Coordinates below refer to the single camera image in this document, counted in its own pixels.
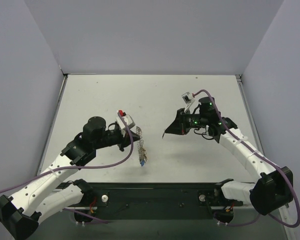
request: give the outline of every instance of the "gray wall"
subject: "gray wall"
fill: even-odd
[[[0,0],[0,189],[35,175],[62,81],[24,1]]]
[[[292,169],[300,200],[300,0],[283,2],[244,71],[243,85],[264,151]],[[297,232],[300,239],[300,227]]]
[[[242,74],[282,0],[25,0],[64,73]]]

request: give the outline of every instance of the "white tabletop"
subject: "white tabletop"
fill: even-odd
[[[233,75],[69,75],[48,142],[44,170],[93,116],[114,122],[117,110],[141,127],[148,162],[141,167],[135,148],[125,163],[106,169],[82,169],[67,180],[90,183],[215,183],[228,178],[251,182],[244,167],[217,142],[192,131],[185,136],[162,134],[185,107],[181,95],[208,90],[222,116],[231,118],[255,145],[247,112]],[[129,152],[117,146],[99,149],[87,166],[108,165]]]

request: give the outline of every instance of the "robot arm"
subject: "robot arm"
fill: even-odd
[[[121,151],[131,141],[127,129],[135,126],[133,119],[119,111],[112,123],[114,129],[106,130],[106,121],[102,117],[92,117],[84,125],[83,132],[69,142],[61,154],[42,172],[44,176],[30,182],[11,196],[0,197],[0,222],[16,240],[28,238],[45,219],[63,208],[78,204],[91,203],[96,196],[92,187],[84,180],[76,180],[66,189],[51,194],[56,187],[71,175],[79,171],[93,158],[96,150],[118,145]],[[133,141],[140,137],[131,131]]]
[[[192,94],[187,92],[182,95],[182,98],[187,104],[186,108],[177,111],[175,120],[164,133],[186,135],[191,129],[206,129],[205,135],[228,149],[252,176],[253,183],[237,182],[233,179],[218,183],[216,193],[218,196],[228,200],[251,203],[262,215],[269,214],[293,200],[292,193],[283,177],[271,164],[256,156],[258,154],[264,157],[241,133],[237,125],[230,118],[222,117],[227,129],[224,127],[209,97],[198,100],[199,105],[196,109],[199,109],[199,114],[196,113],[196,109],[193,113],[189,111],[189,106],[194,103]],[[293,175],[290,169],[283,167],[281,170],[292,184]]]

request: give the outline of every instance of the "screw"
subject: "screw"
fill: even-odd
[[[106,203],[108,202],[109,197],[107,195],[102,195],[101,200],[102,202]]]
[[[199,196],[199,200],[200,200],[200,202],[205,202],[205,201],[206,201],[206,196],[203,195],[203,194],[201,194],[201,195]]]

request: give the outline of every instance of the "purple cable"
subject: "purple cable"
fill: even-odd
[[[219,118],[219,120],[221,121],[223,127],[225,128],[225,130],[227,130],[231,136],[233,136],[236,140],[239,140],[239,138],[227,127],[227,125],[225,124],[224,120],[222,119],[221,117],[221,114],[218,110],[218,107],[213,99],[213,97],[210,95],[210,93],[205,90],[205,89],[202,89],[200,91],[198,91],[197,93],[193,93],[193,97],[197,96],[198,94],[200,93],[206,93],[210,99],[210,101],[212,102],[212,105],[216,111],[216,114]],[[241,144],[243,144],[247,149],[249,149],[252,153],[254,152],[254,150],[248,145],[246,144],[244,141],[241,141],[240,142]],[[296,212],[297,212],[297,220],[295,222],[295,224],[288,224],[280,219],[278,219],[277,217],[273,216],[272,214],[268,214],[271,218],[273,218],[274,220],[276,220],[277,222],[279,222],[280,224],[288,227],[288,228],[296,228],[300,225],[300,203],[299,203],[299,200],[298,200],[298,197],[297,197],[297,194],[294,190],[294,187],[292,186],[292,184],[290,183],[289,179],[287,178],[287,176],[285,175],[285,173],[280,169],[280,167],[278,167],[277,165],[275,165],[273,162],[269,161],[268,159],[266,159],[264,156],[261,156],[260,154],[258,154],[257,152],[254,153],[259,159],[265,161],[267,164],[271,165],[275,170],[277,170],[279,172],[279,174],[283,177],[284,181],[286,182],[287,186],[289,187],[289,190],[294,198],[294,202],[295,202],[295,207],[296,207]]]
[[[215,211],[214,214],[213,214],[213,218],[214,219],[216,219],[216,213],[217,213],[217,211]],[[245,226],[248,226],[248,225],[256,223],[259,220],[259,218],[260,218],[260,214],[258,214],[255,217],[255,219],[253,219],[252,221],[249,221],[249,222],[246,222],[246,223],[236,223],[236,224],[228,223],[228,224],[226,224],[226,223],[224,223],[222,221],[219,221],[219,223],[221,223],[222,225],[225,225],[227,227],[245,227]]]
[[[113,163],[113,164],[104,165],[104,166],[63,166],[63,167],[55,168],[55,169],[53,169],[53,171],[57,172],[57,171],[60,171],[60,170],[65,170],[65,169],[106,169],[106,168],[111,168],[111,167],[118,166],[118,165],[124,163],[125,161],[127,161],[128,158],[130,158],[130,156],[132,155],[132,153],[134,151],[134,139],[132,137],[132,133],[131,133],[128,125],[126,124],[125,120],[122,118],[122,116],[120,115],[119,112],[118,112],[118,116],[119,116],[120,120],[122,121],[122,123],[124,124],[125,129],[127,130],[129,138],[130,138],[130,142],[131,142],[130,152],[129,152],[129,154],[123,160],[118,161],[118,162]],[[10,190],[13,190],[13,189],[16,189],[16,188],[19,188],[19,187],[22,187],[24,185],[27,185],[27,184],[31,183],[32,181],[34,181],[34,180],[37,180],[37,179],[39,179],[39,178],[41,178],[43,176],[46,176],[48,174],[53,173],[53,171],[46,171],[44,173],[41,173],[38,176],[35,176],[35,177],[31,178],[30,180],[28,180],[28,181],[26,181],[24,183],[21,183],[21,184],[18,184],[18,185],[11,186],[11,187],[8,187],[6,189],[0,190],[0,194],[2,194],[4,192],[7,192],[7,191],[10,191]]]
[[[101,224],[108,224],[108,223],[109,223],[109,222],[106,221],[106,220],[102,220],[102,219],[96,218],[96,217],[94,217],[94,216],[91,216],[91,215],[89,215],[89,214],[86,214],[86,213],[83,213],[83,212],[81,212],[81,211],[77,211],[77,210],[74,210],[74,209],[64,208],[63,210],[68,211],[68,212],[73,212],[73,213],[76,213],[76,214],[80,214],[80,215],[85,216],[85,217],[87,217],[87,218],[96,220],[96,221],[98,221],[98,222],[101,223]],[[96,224],[96,222],[87,222],[87,223],[84,223],[84,224]]]

